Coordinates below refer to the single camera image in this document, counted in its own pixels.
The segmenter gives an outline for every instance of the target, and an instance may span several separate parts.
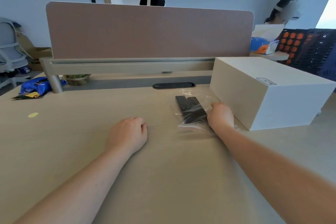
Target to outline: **hand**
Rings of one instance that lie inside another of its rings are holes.
[[[208,123],[216,132],[218,128],[233,127],[233,113],[231,109],[222,102],[211,103],[212,110],[208,114]]]
[[[107,149],[120,147],[129,151],[130,155],[137,152],[147,141],[147,126],[143,118],[130,117],[122,119],[112,126],[108,137]]]

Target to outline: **floor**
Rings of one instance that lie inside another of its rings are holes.
[[[30,75],[31,78],[34,78],[38,74],[42,73],[41,71],[31,71],[27,75]],[[0,89],[0,96],[7,93],[8,91],[11,91],[13,89],[13,86],[11,84],[4,86],[3,88]]]

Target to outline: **label on box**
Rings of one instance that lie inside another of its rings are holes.
[[[276,85],[276,83],[271,82],[270,80],[268,80],[266,78],[263,78],[263,77],[259,77],[259,78],[256,78],[256,79],[263,82],[266,85]]]

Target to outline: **office chair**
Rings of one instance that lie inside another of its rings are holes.
[[[26,55],[18,52],[19,46],[13,22],[0,17],[0,89],[8,84],[16,87],[17,82],[25,82],[30,76],[15,77],[15,69],[28,65]]]

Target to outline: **yellow sticker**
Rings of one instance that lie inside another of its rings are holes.
[[[31,113],[30,115],[28,115],[29,118],[33,118],[35,116],[37,116],[39,113],[38,112],[34,112],[34,113]]]

